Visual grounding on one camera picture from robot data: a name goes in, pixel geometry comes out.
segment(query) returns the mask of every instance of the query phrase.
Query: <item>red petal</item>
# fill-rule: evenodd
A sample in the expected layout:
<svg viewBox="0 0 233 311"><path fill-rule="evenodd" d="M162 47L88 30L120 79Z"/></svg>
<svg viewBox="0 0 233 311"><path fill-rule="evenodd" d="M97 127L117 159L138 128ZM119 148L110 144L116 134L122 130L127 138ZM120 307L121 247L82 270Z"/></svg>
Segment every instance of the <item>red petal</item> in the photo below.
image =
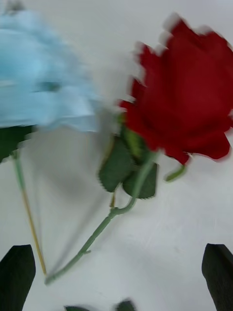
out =
<svg viewBox="0 0 233 311"><path fill-rule="evenodd" d="M150 60L151 60L150 47L142 43L142 50L141 50L141 53L139 54L139 63L143 67L146 67L148 63L150 63Z"/></svg>
<svg viewBox="0 0 233 311"><path fill-rule="evenodd" d="M127 127L143 137L149 149L153 151L157 150L158 140L156 139L156 134L147 127L137 106L126 101L121 102L120 106L127 109Z"/></svg>
<svg viewBox="0 0 233 311"><path fill-rule="evenodd" d="M189 155L179 148L175 147L168 147L165 150L165 153L167 156L172 157L179 161L182 165L185 165L185 163L189 160Z"/></svg>
<svg viewBox="0 0 233 311"><path fill-rule="evenodd" d="M179 39L182 38L185 40L189 40L189 41L192 41L193 44L197 44L197 45L200 44L199 35L196 34L192 29L190 29L182 19L179 19L177 21L177 23L173 26L170 32L175 38L179 38Z"/></svg>
<svg viewBox="0 0 233 311"><path fill-rule="evenodd" d="M193 143L196 146L188 148L189 152L205 155L212 159L220 159L226 156L230 150L230 144L225 134L221 132L203 135L196 138Z"/></svg>
<svg viewBox="0 0 233 311"><path fill-rule="evenodd" d="M137 80L134 79L132 83L131 96L138 98L140 93L143 91L144 86Z"/></svg>

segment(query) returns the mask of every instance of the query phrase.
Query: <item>artificial flower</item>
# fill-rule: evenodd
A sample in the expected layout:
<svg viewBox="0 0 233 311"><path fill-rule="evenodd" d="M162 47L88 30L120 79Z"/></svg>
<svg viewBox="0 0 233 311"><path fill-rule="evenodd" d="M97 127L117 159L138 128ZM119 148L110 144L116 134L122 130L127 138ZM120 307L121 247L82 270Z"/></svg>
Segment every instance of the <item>artificial flower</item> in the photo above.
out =
<svg viewBox="0 0 233 311"><path fill-rule="evenodd" d="M85 65L39 14L0 16L0 127L96 131L99 98Z"/></svg>
<svg viewBox="0 0 233 311"><path fill-rule="evenodd" d="M233 52L213 31L197 34L183 20L171 30L161 55L144 45L139 56L142 81L134 79L134 101L126 125L152 150L185 164L189 154L219 159L230 145L233 107Z"/></svg>

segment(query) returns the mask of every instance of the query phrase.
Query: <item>black object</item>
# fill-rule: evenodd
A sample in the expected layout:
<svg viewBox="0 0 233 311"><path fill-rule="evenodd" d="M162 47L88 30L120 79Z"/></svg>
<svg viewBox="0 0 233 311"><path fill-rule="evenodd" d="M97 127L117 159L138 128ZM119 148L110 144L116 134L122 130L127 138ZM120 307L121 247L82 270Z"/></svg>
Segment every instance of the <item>black object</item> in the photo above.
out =
<svg viewBox="0 0 233 311"><path fill-rule="evenodd" d="M0 262L0 311L22 311L34 276L32 247L13 246Z"/></svg>
<svg viewBox="0 0 233 311"><path fill-rule="evenodd" d="M233 311L233 255L225 245L206 245L202 274L217 311Z"/></svg>

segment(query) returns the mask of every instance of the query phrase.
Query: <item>green stem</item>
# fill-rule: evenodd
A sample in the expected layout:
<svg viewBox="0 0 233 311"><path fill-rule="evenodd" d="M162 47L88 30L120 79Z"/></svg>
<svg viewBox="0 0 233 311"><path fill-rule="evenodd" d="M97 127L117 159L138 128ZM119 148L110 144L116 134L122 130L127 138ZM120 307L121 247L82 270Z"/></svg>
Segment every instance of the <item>green stem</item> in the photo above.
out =
<svg viewBox="0 0 233 311"><path fill-rule="evenodd" d="M16 169L16 176L18 179L18 183L20 186L21 190L25 190L25 181L24 181L24 177L23 177L23 173L22 173L22 168L21 168L21 164L19 161L19 154L18 154L18 150L15 150L11 153L11 156L14 160L15 163L15 169Z"/></svg>
<svg viewBox="0 0 233 311"><path fill-rule="evenodd" d="M142 166L141 171L138 175L138 179L135 184L135 188L132 193L132 197L129 201L129 203L124 208L118 208L114 207L110 210L109 215L102 221L102 223L98 226L98 228L94 231L94 233L90 236L90 238L86 241L86 243L83 245L83 247L80 249L78 254L61 270L56 272L55 274L49 276L46 278L45 283L50 284L54 282L57 278L65 274L70 268L73 267L76 262L80 260L80 258L87 253L88 248L92 245L92 243L95 241L95 239L101 234L101 232L107 227L107 225L110 223L110 221L117 215L121 215L124 213L127 213L132 209L132 207L135 205L138 195L140 194L141 188L143 186L143 183L149 174L155 159L156 153L151 152L149 154L149 157L145 164Z"/></svg>
<svg viewBox="0 0 233 311"><path fill-rule="evenodd" d="M173 173L170 173L167 177L165 177L165 181L171 182L174 179L180 177L186 172L186 166L182 165L181 167L178 168L178 170L174 171Z"/></svg>

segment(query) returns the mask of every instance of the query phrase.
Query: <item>flower petal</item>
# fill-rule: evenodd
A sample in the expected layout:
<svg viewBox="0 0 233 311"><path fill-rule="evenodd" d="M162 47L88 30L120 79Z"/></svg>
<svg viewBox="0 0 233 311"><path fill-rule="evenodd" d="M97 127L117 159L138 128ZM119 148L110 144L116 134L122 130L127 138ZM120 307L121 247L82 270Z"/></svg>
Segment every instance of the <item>flower petal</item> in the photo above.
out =
<svg viewBox="0 0 233 311"><path fill-rule="evenodd" d="M176 159L182 165L185 165L186 162L189 160L189 155L186 152L183 152L182 150L174 146L167 147L165 149L165 154L169 157Z"/></svg>
<svg viewBox="0 0 233 311"><path fill-rule="evenodd" d="M142 119L142 114L138 110L137 106L126 101L120 103L122 108L127 109L126 114L126 125L132 131L139 134L146 142L149 149L155 151L158 149L158 140L156 139L156 134L151 132L144 120Z"/></svg>
<svg viewBox="0 0 233 311"><path fill-rule="evenodd" d="M187 151L220 159L229 153L230 144L223 132L209 133L192 140Z"/></svg>

